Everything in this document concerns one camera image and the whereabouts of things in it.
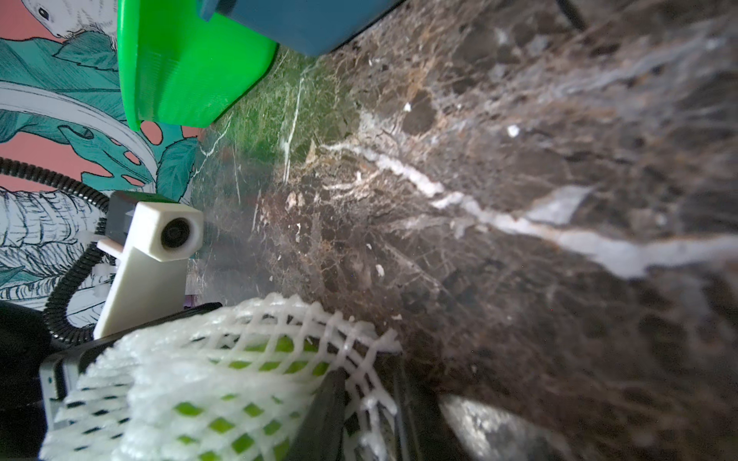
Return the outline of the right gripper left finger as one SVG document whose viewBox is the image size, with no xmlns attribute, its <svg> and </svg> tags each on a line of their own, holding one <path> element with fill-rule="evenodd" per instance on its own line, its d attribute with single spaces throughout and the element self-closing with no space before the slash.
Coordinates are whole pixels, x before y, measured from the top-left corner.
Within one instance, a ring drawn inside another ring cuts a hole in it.
<svg viewBox="0 0 738 461">
<path fill-rule="evenodd" d="M 346 372 L 328 372 L 290 443 L 286 460 L 336 461 L 342 457 L 343 427 L 346 408 Z"/>
</svg>

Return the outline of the custard apple with dark spots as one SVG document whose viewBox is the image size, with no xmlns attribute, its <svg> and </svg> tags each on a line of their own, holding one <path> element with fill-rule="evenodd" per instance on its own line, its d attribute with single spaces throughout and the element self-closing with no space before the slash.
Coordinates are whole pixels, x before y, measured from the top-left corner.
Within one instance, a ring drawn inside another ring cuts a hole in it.
<svg viewBox="0 0 738 461">
<path fill-rule="evenodd" d="M 165 407 L 165 460 L 286 460 L 330 371 L 317 337 L 247 344 L 229 359 L 186 363 Z"/>
</svg>

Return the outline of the white foam net sleeve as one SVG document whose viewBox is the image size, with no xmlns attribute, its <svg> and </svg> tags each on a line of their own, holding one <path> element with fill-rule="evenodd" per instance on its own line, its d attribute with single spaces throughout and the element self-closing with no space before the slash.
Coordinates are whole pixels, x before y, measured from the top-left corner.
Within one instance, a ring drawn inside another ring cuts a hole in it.
<svg viewBox="0 0 738 461">
<path fill-rule="evenodd" d="M 345 460 L 386 460 L 397 406 L 377 374 L 395 332 L 278 293 L 131 332 L 63 400 L 43 460 L 282 460 L 334 370 Z"/>
</svg>

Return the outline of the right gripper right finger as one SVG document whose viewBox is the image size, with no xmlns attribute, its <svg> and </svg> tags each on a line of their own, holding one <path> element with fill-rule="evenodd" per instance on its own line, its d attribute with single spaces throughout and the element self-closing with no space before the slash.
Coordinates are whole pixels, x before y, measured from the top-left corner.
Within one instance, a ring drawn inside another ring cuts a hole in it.
<svg viewBox="0 0 738 461">
<path fill-rule="evenodd" d="M 382 355 L 378 361 L 382 383 L 397 405 L 397 460 L 461 460 L 455 434 L 446 423 L 438 396 L 401 355 Z"/>
</svg>

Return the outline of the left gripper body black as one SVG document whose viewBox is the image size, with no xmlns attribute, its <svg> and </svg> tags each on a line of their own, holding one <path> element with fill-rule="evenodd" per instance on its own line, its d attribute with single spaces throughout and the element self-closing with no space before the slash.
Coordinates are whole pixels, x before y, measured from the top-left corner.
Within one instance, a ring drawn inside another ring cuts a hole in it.
<svg viewBox="0 0 738 461">
<path fill-rule="evenodd" d="M 1 304 L 1 457 L 112 460 L 129 421 L 128 378 L 75 397 L 86 369 L 121 338 L 80 346 L 52 337 L 38 310 Z"/>
</svg>

